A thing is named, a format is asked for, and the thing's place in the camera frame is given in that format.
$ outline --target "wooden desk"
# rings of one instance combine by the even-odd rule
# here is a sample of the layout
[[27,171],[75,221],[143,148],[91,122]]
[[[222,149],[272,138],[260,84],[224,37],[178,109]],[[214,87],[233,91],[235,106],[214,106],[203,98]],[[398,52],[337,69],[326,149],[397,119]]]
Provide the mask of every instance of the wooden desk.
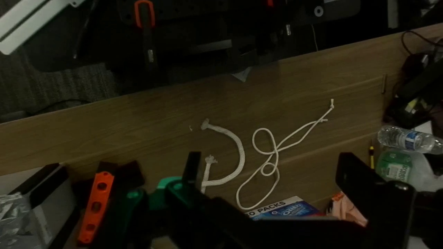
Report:
[[[420,29],[428,37],[443,34],[443,25]],[[300,147],[282,153],[282,181],[266,203],[300,195],[320,205],[336,191],[340,152],[367,160],[367,145],[398,81],[406,54],[401,36],[387,36],[255,68],[248,83],[232,76],[157,88],[0,126],[0,174],[68,163],[75,178],[92,176],[99,160],[125,163],[138,159],[149,189],[167,176],[181,174],[188,153],[212,153],[219,164],[214,177],[237,166],[237,148],[226,137],[201,131],[211,117],[236,131],[247,149],[243,174],[211,195],[235,200],[240,182],[265,158],[251,145],[255,129],[271,127],[277,141],[301,124],[318,119],[336,98],[330,122],[320,124]],[[424,47],[415,37],[415,46]],[[269,145],[266,137],[261,144]],[[257,202],[272,181],[258,178],[244,191]]]

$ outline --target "water bottle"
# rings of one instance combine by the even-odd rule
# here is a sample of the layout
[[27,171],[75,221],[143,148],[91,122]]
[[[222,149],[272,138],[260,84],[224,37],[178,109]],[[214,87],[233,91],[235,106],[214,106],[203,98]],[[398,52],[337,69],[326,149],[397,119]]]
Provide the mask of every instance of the water bottle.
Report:
[[421,153],[443,153],[442,138],[397,126],[383,126],[379,131],[379,141],[385,147],[397,149],[408,149]]

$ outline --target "white cable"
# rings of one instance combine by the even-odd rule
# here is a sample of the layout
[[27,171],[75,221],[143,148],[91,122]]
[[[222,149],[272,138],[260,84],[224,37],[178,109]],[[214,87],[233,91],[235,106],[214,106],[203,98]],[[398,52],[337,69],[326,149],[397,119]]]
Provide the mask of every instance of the white cable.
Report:
[[208,180],[210,180],[211,166],[212,166],[214,163],[218,163],[218,160],[217,160],[217,158],[215,158],[214,155],[210,155],[210,156],[206,158],[206,163],[207,163],[207,166],[206,166],[203,187],[201,187],[201,192],[203,192],[203,194],[207,192],[207,185],[206,185],[206,182],[208,182]]
[[204,181],[203,181],[203,189],[207,189],[207,187],[212,187],[212,185],[224,185],[229,181],[232,181],[233,178],[236,178],[243,170],[244,170],[244,166],[246,166],[246,148],[244,148],[244,144],[242,142],[242,140],[230,130],[225,129],[225,127],[221,127],[221,126],[214,126],[210,123],[210,119],[207,119],[203,126],[201,126],[203,130],[214,130],[217,133],[222,133],[222,134],[226,134],[228,137],[233,138],[235,142],[237,144],[237,148],[239,148],[239,155],[240,155],[240,160],[239,160],[239,166],[237,169],[224,177],[224,178],[219,178],[219,180],[210,180],[210,171],[211,171],[211,164],[215,163],[215,159],[208,159],[207,158],[207,169],[206,169],[206,174],[204,174]]
[[[276,189],[276,187],[277,187],[277,184],[279,184],[279,181],[280,181],[280,170],[279,170],[280,152],[283,152],[283,151],[286,151],[286,149],[290,149],[290,148],[301,144],[301,142],[311,134],[311,131],[312,131],[319,123],[326,123],[326,122],[329,122],[329,119],[326,119],[326,117],[333,112],[333,109],[334,109],[334,98],[331,98],[331,106],[330,106],[330,109],[329,109],[323,116],[320,116],[320,119],[307,123],[305,126],[302,126],[302,127],[300,127],[298,130],[295,130],[294,133],[291,133],[289,137],[286,137],[286,138],[284,138],[282,142],[279,142],[279,144],[276,142],[275,134],[273,134],[269,129],[266,129],[266,127],[261,127],[261,129],[258,129],[258,130],[254,133],[254,135],[253,135],[253,145],[254,145],[254,148],[255,148],[260,153],[268,155],[269,158],[265,160],[265,163],[264,163],[261,167],[258,167],[258,169],[250,176],[250,178],[247,178],[246,182],[243,182],[243,184],[239,187],[239,189],[237,189],[237,192],[236,192],[236,200],[237,200],[237,205],[239,205],[240,209],[243,209],[243,210],[255,209],[255,207],[258,207],[260,205],[262,205],[262,202],[265,202],[265,200],[273,194],[273,191]],[[302,135],[302,138],[300,138],[298,141],[295,141],[295,142],[293,142],[293,144],[290,144],[290,145],[283,147],[284,142],[287,142],[291,137],[294,137],[294,135],[298,134],[300,131],[305,130],[307,127],[309,127],[309,129],[308,129],[308,131]],[[273,151],[262,151],[262,149],[258,148],[258,145],[257,145],[257,135],[258,135],[260,133],[262,133],[262,131],[265,131],[265,133],[269,134],[269,137],[271,137],[271,140],[272,140],[272,144],[273,144]],[[242,203],[242,200],[240,200],[240,192],[242,192],[242,189],[243,189],[258,173],[261,173],[264,177],[271,177],[271,176],[276,174],[276,181],[275,181],[273,187],[271,188],[271,191],[269,191],[258,203],[255,203],[255,205],[253,205],[253,206],[244,206],[244,205]]]

